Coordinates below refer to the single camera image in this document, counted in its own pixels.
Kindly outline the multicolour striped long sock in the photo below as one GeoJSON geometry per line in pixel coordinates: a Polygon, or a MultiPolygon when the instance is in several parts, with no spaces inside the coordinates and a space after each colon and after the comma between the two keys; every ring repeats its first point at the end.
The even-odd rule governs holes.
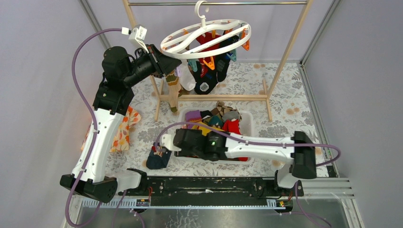
{"type": "Polygon", "coordinates": [[[169,73],[165,78],[168,85],[168,103],[172,113],[178,111],[178,97],[181,96],[182,85],[175,71],[169,73]]]}

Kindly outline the navy blue sock bundle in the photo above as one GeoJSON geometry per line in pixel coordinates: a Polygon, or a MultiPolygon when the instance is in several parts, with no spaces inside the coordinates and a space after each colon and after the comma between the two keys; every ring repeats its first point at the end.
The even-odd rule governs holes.
{"type": "Polygon", "coordinates": [[[165,147],[154,145],[151,147],[146,160],[146,167],[151,170],[164,169],[168,166],[172,152],[165,147]]]}

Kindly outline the white round clip hanger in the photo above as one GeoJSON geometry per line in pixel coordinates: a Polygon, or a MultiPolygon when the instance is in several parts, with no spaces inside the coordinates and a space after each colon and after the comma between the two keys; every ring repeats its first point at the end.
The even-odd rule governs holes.
{"type": "Polygon", "coordinates": [[[168,35],[160,44],[161,51],[178,59],[199,59],[233,53],[242,47],[249,50],[251,25],[239,19],[206,20],[200,13],[205,0],[196,2],[194,12],[200,23],[168,35]]]}

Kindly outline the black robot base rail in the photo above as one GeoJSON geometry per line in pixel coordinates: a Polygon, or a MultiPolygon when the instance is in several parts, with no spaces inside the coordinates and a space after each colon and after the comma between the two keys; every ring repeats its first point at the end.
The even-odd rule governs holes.
{"type": "Polygon", "coordinates": [[[242,193],[255,198],[304,196],[302,183],[290,188],[277,185],[276,178],[149,176],[127,196],[171,196],[175,193],[242,193]]]}

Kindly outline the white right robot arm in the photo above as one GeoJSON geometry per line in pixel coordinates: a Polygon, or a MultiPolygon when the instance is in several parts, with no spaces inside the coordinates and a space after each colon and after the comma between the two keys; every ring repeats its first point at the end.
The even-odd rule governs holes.
{"type": "Polygon", "coordinates": [[[305,132],[295,131],[291,137],[260,138],[236,133],[178,129],[166,147],[178,157],[192,156],[206,161],[223,161],[240,157],[283,162],[272,183],[273,191],[286,195],[299,179],[317,177],[315,146],[305,132]]]}

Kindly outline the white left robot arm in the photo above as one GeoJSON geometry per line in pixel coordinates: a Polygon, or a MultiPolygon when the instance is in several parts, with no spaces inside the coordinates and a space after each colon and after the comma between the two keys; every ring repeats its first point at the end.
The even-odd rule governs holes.
{"type": "Polygon", "coordinates": [[[146,173],[137,169],[106,175],[106,160],[114,136],[134,97],[132,87],[149,76],[164,77],[182,62],[161,53],[155,45],[138,48],[135,57],[120,46],[104,52],[103,80],[90,110],[95,119],[84,150],[70,174],[61,176],[60,185],[75,194],[102,203],[116,193],[130,189],[135,195],[147,191],[146,173]]]}

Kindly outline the yellow sock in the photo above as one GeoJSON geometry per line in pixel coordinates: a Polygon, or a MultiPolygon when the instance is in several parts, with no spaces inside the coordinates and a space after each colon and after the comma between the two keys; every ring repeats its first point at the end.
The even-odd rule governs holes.
{"type": "Polygon", "coordinates": [[[224,130],[217,128],[217,127],[210,127],[206,124],[204,124],[203,122],[197,122],[198,125],[193,125],[192,126],[192,130],[201,130],[201,133],[203,136],[206,136],[209,132],[212,131],[212,129],[217,130],[217,131],[221,131],[223,132],[224,130]]]}

